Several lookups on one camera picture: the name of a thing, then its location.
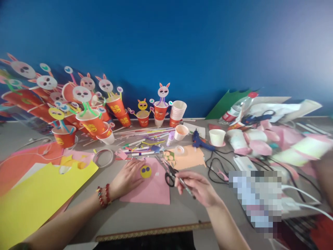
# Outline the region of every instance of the yellow construction paper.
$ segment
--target yellow construction paper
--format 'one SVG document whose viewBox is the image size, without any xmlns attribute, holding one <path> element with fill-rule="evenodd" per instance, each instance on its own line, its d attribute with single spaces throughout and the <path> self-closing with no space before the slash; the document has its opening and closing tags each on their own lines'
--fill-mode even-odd
<svg viewBox="0 0 333 250">
<path fill-rule="evenodd" d="M 96 171 L 92 161 L 61 175 L 47 164 L 0 198 L 0 249 L 9 249 L 40 228 Z"/>
</svg>

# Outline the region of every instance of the bottle cap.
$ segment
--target bottle cap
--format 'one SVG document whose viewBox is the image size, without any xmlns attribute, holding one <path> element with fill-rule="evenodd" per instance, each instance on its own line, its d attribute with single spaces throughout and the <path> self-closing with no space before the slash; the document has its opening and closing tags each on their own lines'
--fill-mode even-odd
<svg viewBox="0 0 333 250">
<path fill-rule="evenodd" d="M 251 97 L 251 98 L 255 98 L 255 97 L 258 96 L 258 93 L 257 92 L 250 92 L 247 96 Z"/>
</svg>

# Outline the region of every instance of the green paper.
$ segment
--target green paper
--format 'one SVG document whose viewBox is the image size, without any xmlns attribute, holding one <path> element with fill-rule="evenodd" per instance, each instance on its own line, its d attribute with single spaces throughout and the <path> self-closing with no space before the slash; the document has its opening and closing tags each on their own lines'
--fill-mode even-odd
<svg viewBox="0 0 333 250">
<path fill-rule="evenodd" d="M 252 90 L 247 90 L 246 92 L 232 92 L 230 93 L 229 90 L 225 95 L 221 98 L 221 100 L 215 105 L 212 111 L 206 116 L 205 120 L 210 119 L 220 119 L 221 116 L 227 112 L 232 105 L 234 105 L 238 100 L 246 97 Z"/>
</svg>

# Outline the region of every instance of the pink paper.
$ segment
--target pink paper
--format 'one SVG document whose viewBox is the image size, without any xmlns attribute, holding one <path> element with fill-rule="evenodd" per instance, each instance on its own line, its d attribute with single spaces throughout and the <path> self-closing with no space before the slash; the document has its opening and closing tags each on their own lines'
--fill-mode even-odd
<svg viewBox="0 0 333 250">
<path fill-rule="evenodd" d="M 115 152 L 115 155 L 119 156 L 123 160 L 125 160 L 127 158 L 127 154 L 125 154 L 121 149 L 118 149 Z"/>
<path fill-rule="evenodd" d="M 136 189 L 121 197 L 120 201 L 170 205 L 170 188 L 165 182 L 165 169 L 155 158 L 145 159 L 146 165 L 151 168 L 151 176 Z M 139 178 L 142 178 L 140 171 L 136 175 L 136 180 Z"/>
<path fill-rule="evenodd" d="M 73 160 L 78 160 L 78 161 L 84 162 L 86 164 L 86 166 L 88 166 L 89 163 L 93 160 L 95 154 L 64 149 L 63 155 L 64 156 L 72 155 Z"/>
</svg>

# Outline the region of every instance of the red paper cup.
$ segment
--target red paper cup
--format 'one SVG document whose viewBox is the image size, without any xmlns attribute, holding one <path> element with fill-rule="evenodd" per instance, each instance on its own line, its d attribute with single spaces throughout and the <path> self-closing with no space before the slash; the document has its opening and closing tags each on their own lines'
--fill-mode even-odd
<svg viewBox="0 0 333 250">
<path fill-rule="evenodd" d="M 18 106 L 21 109 L 24 109 L 25 111 L 43 104 L 43 102 L 28 89 L 19 89 L 17 92 L 21 93 L 22 95 L 8 91 L 3 94 L 1 98 L 10 102 L 11 104 Z"/>
<path fill-rule="evenodd" d="M 149 112 L 146 110 L 141 110 L 136 113 L 136 117 L 139 120 L 139 124 L 141 127 L 148 127 L 149 123 Z"/>
<path fill-rule="evenodd" d="M 102 113 L 102 120 L 103 122 L 107 122 L 111 119 L 107 109 L 103 107 L 103 104 L 97 105 L 97 106 L 92 106 L 92 109 L 97 109 L 99 112 Z"/>
<path fill-rule="evenodd" d="M 97 138 L 98 139 L 104 139 L 109 137 L 112 134 L 112 130 L 110 125 L 107 122 L 103 122 L 104 123 L 104 127 L 105 127 L 105 132 L 103 132 L 102 134 L 98 135 Z"/>
<path fill-rule="evenodd" d="M 179 125 L 180 120 L 174 120 L 172 118 L 170 118 L 170 127 L 176 127 L 177 125 Z"/>
<path fill-rule="evenodd" d="M 62 148 L 69 148 L 75 144 L 76 127 L 68 125 L 67 128 L 69 131 L 71 131 L 74 128 L 74 132 L 70 134 L 66 130 L 60 130 L 57 128 L 52 129 L 52 133 L 54 134 L 57 143 Z"/>
<path fill-rule="evenodd" d="M 47 123 L 54 121 L 54 118 L 49 114 L 49 106 L 47 104 L 34 107 L 27 112 L 42 119 L 43 121 L 46 121 Z"/>
<path fill-rule="evenodd" d="M 30 88 L 29 90 L 33 91 L 36 95 L 38 95 L 40 98 L 42 98 L 44 101 L 48 103 L 54 103 L 54 101 L 50 97 L 51 90 L 44 90 L 39 86 L 35 86 Z"/>
<path fill-rule="evenodd" d="M 89 133 L 96 136 L 102 134 L 105 131 L 105 127 L 103 124 L 103 120 L 99 118 L 100 112 L 95 109 L 94 112 L 97 114 L 97 116 L 95 116 L 88 110 L 86 111 L 84 116 L 80 117 L 80 115 L 83 113 L 82 111 L 76 114 L 75 118 L 83 124 L 83 126 L 89 131 Z"/>
<path fill-rule="evenodd" d="M 118 120 L 124 127 L 129 127 L 131 125 L 131 120 L 129 119 L 128 111 L 126 109 L 125 115 L 117 116 Z"/>
<path fill-rule="evenodd" d="M 166 110 L 169 107 L 169 104 L 167 104 L 167 106 L 165 106 L 164 102 L 161 102 L 158 106 L 157 104 L 159 103 L 159 101 L 154 102 L 154 116 L 157 120 L 163 120 L 165 118 L 165 114 L 166 114 Z"/>
<path fill-rule="evenodd" d="M 106 99 L 106 104 L 110 107 L 114 115 L 119 119 L 119 117 L 123 117 L 126 114 L 124 104 L 122 100 L 120 100 L 120 96 L 111 96 Z"/>
</svg>

